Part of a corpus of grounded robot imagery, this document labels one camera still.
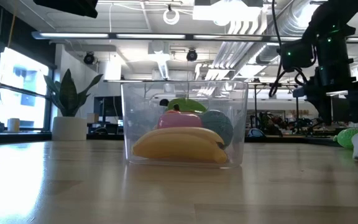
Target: banana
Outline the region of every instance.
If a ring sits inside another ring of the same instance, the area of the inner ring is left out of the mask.
[[[227,155],[216,143],[194,134],[160,134],[141,137],[133,147],[135,156],[149,159],[197,160],[225,163]]]
[[[162,134],[189,134],[192,136],[197,136],[202,139],[208,140],[211,144],[219,144],[224,145],[223,139],[216,134],[214,131],[211,131],[206,128],[196,128],[196,127],[185,127],[185,128],[162,128],[155,129],[143,135],[136,143],[142,142],[145,139],[150,138],[151,136],[160,136]]]

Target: wooden tabletop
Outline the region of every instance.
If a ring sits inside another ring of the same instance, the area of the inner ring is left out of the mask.
[[[234,169],[126,164],[122,141],[0,146],[0,223],[358,223],[352,152],[245,144]]]

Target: snake plant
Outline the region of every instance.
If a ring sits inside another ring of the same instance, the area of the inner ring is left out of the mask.
[[[74,117],[77,114],[78,109],[83,106],[86,99],[90,94],[88,90],[98,84],[103,74],[96,75],[88,87],[80,93],[77,93],[74,81],[71,78],[71,71],[68,69],[62,79],[62,83],[55,81],[44,76],[47,88],[50,91],[50,99],[52,103],[60,109],[63,116]]]

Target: blue ball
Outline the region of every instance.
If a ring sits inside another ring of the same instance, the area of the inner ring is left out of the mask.
[[[203,127],[214,131],[224,141],[224,147],[228,147],[233,139],[233,125],[230,119],[222,112],[210,110],[200,115]]]

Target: plastic bin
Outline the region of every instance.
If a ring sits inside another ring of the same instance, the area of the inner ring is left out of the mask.
[[[129,162],[221,168],[242,163],[247,83],[123,83],[121,91]],[[167,100],[173,110],[160,105]]]

